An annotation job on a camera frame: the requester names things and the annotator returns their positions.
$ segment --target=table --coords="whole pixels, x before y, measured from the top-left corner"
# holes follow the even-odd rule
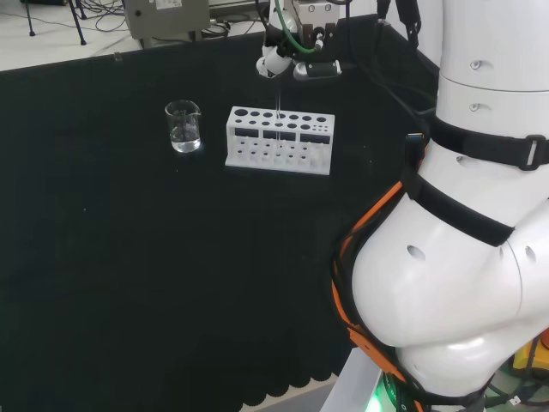
[[[329,253],[397,179],[413,122],[357,70],[284,82],[283,109],[335,114],[331,175],[225,168],[231,107],[274,106],[261,43],[0,74],[5,410],[237,411],[341,370]],[[393,77],[434,87],[405,42],[384,44]],[[172,150],[163,109],[181,98],[202,109],[200,153]]]

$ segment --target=green cable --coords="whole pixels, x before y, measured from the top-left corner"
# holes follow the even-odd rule
[[[305,49],[300,43],[298,43],[298,41],[292,36],[292,33],[290,33],[290,30],[288,30],[288,27],[286,27],[286,22],[284,21],[284,16],[282,15],[280,0],[274,0],[274,4],[276,5],[276,13],[278,14],[278,18],[281,20],[282,30],[284,31],[284,34],[289,42],[292,43],[292,45],[298,49],[298,52],[300,53],[311,54],[316,52],[317,49]]]

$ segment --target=water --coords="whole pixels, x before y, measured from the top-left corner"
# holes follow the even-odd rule
[[[197,128],[192,124],[176,126],[170,133],[172,146],[178,152],[189,153],[200,148],[200,134]]]

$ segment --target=circular hole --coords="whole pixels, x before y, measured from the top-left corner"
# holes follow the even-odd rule
[[[425,254],[421,251],[421,249],[411,245],[406,246],[406,249],[412,258],[423,262],[425,261]]]
[[[531,263],[535,264],[535,261],[536,261],[535,252],[532,250],[532,248],[530,246],[526,246],[524,250],[526,252],[526,257],[528,258],[528,260]]]

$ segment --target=gray equipment box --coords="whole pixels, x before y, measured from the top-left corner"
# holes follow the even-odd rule
[[[124,0],[134,39],[170,36],[208,28],[207,0]]]

